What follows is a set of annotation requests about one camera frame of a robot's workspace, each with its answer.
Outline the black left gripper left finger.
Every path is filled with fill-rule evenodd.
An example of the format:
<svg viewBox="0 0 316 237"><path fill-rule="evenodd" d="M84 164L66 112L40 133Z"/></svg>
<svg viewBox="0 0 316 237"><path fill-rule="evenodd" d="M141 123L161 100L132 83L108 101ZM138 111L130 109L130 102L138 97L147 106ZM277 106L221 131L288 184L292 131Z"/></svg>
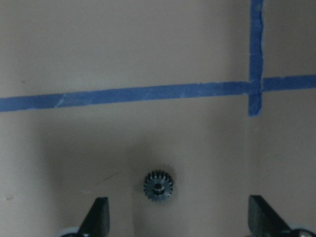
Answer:
<svg viewBox="0 0 316 237"><path fill-rule="evenodd" d="M107 237L110 231L110 211L107 197L98 197L78 230L80 237Z"/></svg>

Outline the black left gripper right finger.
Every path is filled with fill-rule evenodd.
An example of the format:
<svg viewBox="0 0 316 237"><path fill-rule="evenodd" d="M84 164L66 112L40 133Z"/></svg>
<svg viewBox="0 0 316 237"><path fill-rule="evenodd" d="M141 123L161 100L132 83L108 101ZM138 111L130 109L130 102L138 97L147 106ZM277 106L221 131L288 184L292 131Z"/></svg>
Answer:
<svg viewBox="0 0 316 237"><path fill-rule="evenodd" d="M248 227L254 237L294 237L295 232L262 196L248 199Z"/></svg>

